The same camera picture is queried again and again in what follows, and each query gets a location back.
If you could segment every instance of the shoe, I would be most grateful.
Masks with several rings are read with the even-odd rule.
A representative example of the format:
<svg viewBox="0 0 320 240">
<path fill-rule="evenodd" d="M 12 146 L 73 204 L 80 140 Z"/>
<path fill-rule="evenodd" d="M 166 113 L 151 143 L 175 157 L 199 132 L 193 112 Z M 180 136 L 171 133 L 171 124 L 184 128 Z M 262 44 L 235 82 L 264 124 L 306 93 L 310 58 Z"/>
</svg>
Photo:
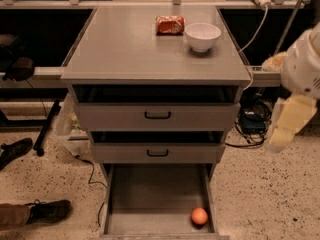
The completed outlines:
<svg viewBox="0 0 320 240">
<path fill-rule="evenodd" d="M 71 210 L 71 202 L 68 200 L 60 200 L 51 203 L 35 200 L 34 203 L 25 205 L 32 206 L 27 224 L 57 223 L 64 220 Z"/>
<path fill-rule="evenodd" d="M 33 146 L 32 139 L 26 138 L 19 140 L 11 145 L 2 144 L 3 152 L 0 155 L 0 171 L 11 161 L 27 154 Z"/>
</svg>

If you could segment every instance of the orange ball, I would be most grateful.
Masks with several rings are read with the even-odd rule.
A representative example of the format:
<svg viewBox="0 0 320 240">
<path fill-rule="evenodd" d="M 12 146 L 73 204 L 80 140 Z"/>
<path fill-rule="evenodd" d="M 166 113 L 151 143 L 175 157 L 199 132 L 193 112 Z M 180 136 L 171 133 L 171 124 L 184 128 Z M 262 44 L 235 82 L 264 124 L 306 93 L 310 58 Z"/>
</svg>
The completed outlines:
<svg viewBox="0 0 320 240">
<path fill-rule="evenodd" d="M 202 208 L 195 208 L 192 211 L 191 220 L 194 224 L 202 226 L 208 222 L 208 214 Z"/>
</svg>

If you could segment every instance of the bowl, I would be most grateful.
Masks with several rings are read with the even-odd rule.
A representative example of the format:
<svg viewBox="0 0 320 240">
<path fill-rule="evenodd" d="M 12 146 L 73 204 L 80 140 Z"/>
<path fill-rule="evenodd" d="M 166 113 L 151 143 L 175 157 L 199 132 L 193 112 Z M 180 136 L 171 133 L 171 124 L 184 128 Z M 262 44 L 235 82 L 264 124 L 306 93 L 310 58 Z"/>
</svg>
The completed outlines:
<svg viewBox="0 0 320 240">
<path fill-rule="evenodd" d="M 208 23 L 193 23 L 188 25 L 184 33 L 191 48 L 196 52 L 206 52 L 214 46 L 221 30 Z"/>
</svg>

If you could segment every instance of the countertop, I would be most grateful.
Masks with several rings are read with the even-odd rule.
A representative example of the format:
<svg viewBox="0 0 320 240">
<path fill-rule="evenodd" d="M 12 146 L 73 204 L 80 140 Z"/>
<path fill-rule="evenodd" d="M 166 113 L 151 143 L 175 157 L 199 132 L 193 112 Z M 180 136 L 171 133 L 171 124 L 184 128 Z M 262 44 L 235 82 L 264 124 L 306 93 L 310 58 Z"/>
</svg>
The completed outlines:
<svg viewBox="0 0 320 240">
<path fill-rule="evenodd" d="M 221 36 L 216 46 L 195 53 L 184 35 L 156 34 L 156 16 L 180 15 L 186 26 L 206 22 L 218 26 Z M 77 83 L 130 81 L 175 83 L 191 81 L 246 86 L 250 80 L 224 23 L 212 5 L 167 3 L 110 4 L 101 6 L 64 70 L 62 80 Z"/>
</svg>

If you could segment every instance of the gray cabinet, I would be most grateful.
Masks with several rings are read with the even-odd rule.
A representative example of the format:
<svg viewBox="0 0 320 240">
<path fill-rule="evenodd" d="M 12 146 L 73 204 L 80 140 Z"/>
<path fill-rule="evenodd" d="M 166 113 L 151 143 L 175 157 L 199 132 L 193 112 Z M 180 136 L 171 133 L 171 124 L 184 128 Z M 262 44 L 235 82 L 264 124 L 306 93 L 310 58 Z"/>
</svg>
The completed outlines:
<svg viewBox="0 0 320 240">
<path fill-rule="evenodd" d="M 225 30 L 219 14 L 167 4 L 94 13 L 62 79 L 108 181 L 97 239 L 227 239 L 216 228 L 209 181 L 248 74 L 226 31 L 199 56 L 183 36 L 151 28 L 154 16 L 174 13 Z M 209 215 L 201 228 L 190 220 L 195 207 Z"/>
</svg>

